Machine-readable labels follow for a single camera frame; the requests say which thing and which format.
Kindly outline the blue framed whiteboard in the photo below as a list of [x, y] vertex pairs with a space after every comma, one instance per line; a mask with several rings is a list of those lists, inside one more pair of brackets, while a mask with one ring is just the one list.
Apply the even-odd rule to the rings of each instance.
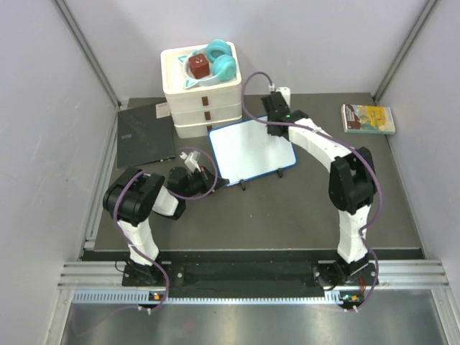
[[236, 185], [297, 163], [293, 145], [271, 136], [258, 121], [241, 121], [208, 133], [220, 176]]

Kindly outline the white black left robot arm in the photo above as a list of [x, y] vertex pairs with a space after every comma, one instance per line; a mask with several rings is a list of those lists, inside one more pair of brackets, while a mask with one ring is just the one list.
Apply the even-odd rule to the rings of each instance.
[[189, 198], [214, 193], [229, 180], [204, 166], [190, 171], [170, 169], [168, 176], [127, 168], [108, 188], [103, 209], [121, 230], [129, 247], [123, 286], [154, 286], [165, 282], [163, 268], [155, 263], [160, 253], [150, 228], [152, 212], [167, 219], [179, 219]]

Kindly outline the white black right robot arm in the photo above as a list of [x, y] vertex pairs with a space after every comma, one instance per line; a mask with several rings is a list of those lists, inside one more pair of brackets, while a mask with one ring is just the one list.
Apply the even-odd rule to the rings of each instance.
[[366, 230], [376, 193], [370, 151], [340, 143], [317, 126], [304, 112], [291, 111], [279, 91], [262, 97], [267, 112], [267, 133], [283, 137], [304, 149], [328, 171], [328, 196], [339, 212], [338, 259], [316, 272], [318, 284], [327, 290], [350, 285], [369, 264]]

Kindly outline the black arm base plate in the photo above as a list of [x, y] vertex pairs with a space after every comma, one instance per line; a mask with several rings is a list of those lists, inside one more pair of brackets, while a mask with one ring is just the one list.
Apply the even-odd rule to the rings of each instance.
[[255, 291], [287, 292], [308, 288], [328, 290], [341, 285], [370, 287], [377, 277], [373, 264], [348, 273], [335, 262], [162, 262], [172, 294], [215, 293], [236, 295]]

